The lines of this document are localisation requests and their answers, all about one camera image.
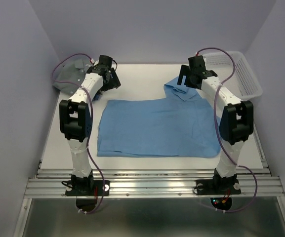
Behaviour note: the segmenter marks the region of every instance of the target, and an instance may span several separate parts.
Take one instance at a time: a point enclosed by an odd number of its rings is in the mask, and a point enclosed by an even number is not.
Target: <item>plastic basket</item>
[[[263,90],[253,73],[245,56],[238,51],[228,52],[236,64],[236,72],[226,83],[225,86],[234,95],[242,100],[248,100],[263,93]],[[206,58],[206,67],[213,69],[218,77],[223,81],[232,72],[232,62],[229,57],[222,53],[207,53],[203,55]]]

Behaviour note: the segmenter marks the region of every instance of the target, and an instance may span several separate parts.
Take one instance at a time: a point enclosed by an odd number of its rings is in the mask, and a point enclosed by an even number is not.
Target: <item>gray fabric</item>
[[[75,61],[68,62],[62,68],[59,76],[53,83],[53,86],[66,94],[73,95],[78,89],[76,85],[59,83],[58,81],[70,81],[81,85],[89,67],[90,62],[88,59],[77,59]]]

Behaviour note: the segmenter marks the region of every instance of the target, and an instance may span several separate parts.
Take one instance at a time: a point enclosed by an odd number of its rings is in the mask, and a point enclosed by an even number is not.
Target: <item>metal frame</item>
[[[22,206],[20,208],[19,216],[17,219],[14,235],[13,235],[14,237],[23,236],[25,226],[26,226],[26,222],[27,222],[28,215],[29,215],[31,203],[32,203],[31,198],[24,198],[23,199]]]
[[[252,170],[258,180],[257,196],[277,197],[285,222],[285,192],[281,180],[271,175],[255,126],[253,135],[263,165],[262,169]],[[105,179],[111,181],[110,195],[104,198],[204,198],[193,193],[195,180],[210,179],[213,172],[213,169],[103,170]],[[65,196],[65,187],[61,184],[61,181],[69,180],[71,174],[71,169],[39,168],[36,176],[28,180],[14,233],[15,237],[21,237],[24,234],[33,198],[75,198]],[[253,196],[255,188],[253,177],[241,168],[237,169],[237,174],[242,190],[242,194],[237,197]],[[101,179],[97,170],[93,171],[93,175],[95,179]]]

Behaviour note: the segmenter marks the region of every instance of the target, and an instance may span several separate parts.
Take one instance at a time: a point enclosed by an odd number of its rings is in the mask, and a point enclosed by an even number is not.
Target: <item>light purple wall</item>
[[[185,62],[217,46],[244,52],[275,0],[30,0],[60,58]]]
[[[277,0],[245,54],[263,88],[255,122],[274,175],[285,190],[285,0]]]
[[[12,236],[56,102],[56,53],[27,0],[0,0],[0,237]]]

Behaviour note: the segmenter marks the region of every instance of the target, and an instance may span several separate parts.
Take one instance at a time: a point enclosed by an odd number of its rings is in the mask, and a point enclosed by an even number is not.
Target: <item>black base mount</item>
[[[71,180],[63,181],[62,184],[66,186],[66,196],[102,196],[103,181],[94,180],[93,173],[88,177],[79,178],[75,175],[71,176]],[[105,180],[104,196],[109,196],[110,181]]]
[[[198,179],[194,187],[194,193],[201,196],[224,195],[228,190],[231,195],[241,194],[237,175],[221,178],[216,169],[212,179]]]

